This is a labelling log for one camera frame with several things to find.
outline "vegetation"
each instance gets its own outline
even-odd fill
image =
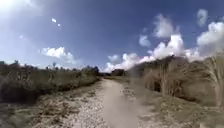
[[[0,62],[0,100],[2,102],[35,103],[40,95],[68,91],[98,81],[99,69],[87,66],[79,69],[20,66]]]
[[[202,98],[205,97],[196,97],[200,89],[204,91],[201,92],[203,96],[213,91],[216,106],[220,108],[223,105],[224,55],[221,53],[203,61],[193,62],[184,57],[167,56],[136,65],[128,70],[127,74],[132,78],[140,78],[150,90],[190,101],[204,100]],[[207,86],[202,84],[203,82],[206,82],[210,89],[206,87],[203,90],[201,87]]]

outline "bush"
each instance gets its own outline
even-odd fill
[[[35,103],[40,95],[88,86],[99,80],[97,67],[84,70],[38,69],[16,61],[0,63],[0,100]]]

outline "cloud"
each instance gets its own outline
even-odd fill
[[[171,35],[167,46],[161,42],[153,51],[148,51],[154,58],[163,58],[168,55],[182,55],[184,49],[184,42],[181,35]]]
[[[197,38],[197,44],[202,45],[219,45],[224,41],[224,23],[212,22],[208,25],[208,31],[203,32]]]
[[[65,60],[66,63],[77,64],[79,60],[75,60],[74,56],[70,52],[65,52],[64,47],[59,48],[43,48],[41,53],[45,56],[55,57],[61,60]]]
[[[205,9],[199,9],[197,13],[197,22],[199,26],[205,25],[208,19],[208,11]]]
[[[139,44],[142,47],[150,47],[150,41],[148,40],[148,37],[146,35],[140,35],[139,37]]]
[[[118,62],[120,60],[120,56],[119,55],[108,56],[108,59],[111,62]]]
[[[111,72],[114,69],[129,69],[137,64],[138,60],[139,57],[136,53],[124,53],[122,56],[122,62],[119,64],[112,64],[111,62],[108,62],[105,72]]]
[[[164,17],[162,14],[156,16],[156,21],[154,22],[156,28],[154,30],[154,35],[158,38],[170,37],[172,34],[176,33],[171,20]]]
[[[51,21],[54,22],[54,23],[57,23],[57,20],[54,19],[54,18],[52,18]]]
[[[106,72],[111,72],[114,69],[130,69],[136,64],[143,62],[150,62],[155,59],[162,59],[168,55],[183,56],[188,58],[190,61],[202,59],[197,48],[185,49],[184,41],[180,34],[171,35],[170,41],[167,45],[164,42],[158,44],[154,50],[149,50],[149,56],[139,57],[136,53],[123,54],[122,62],[118,64],[112,64],[108,62],[106,64]]]

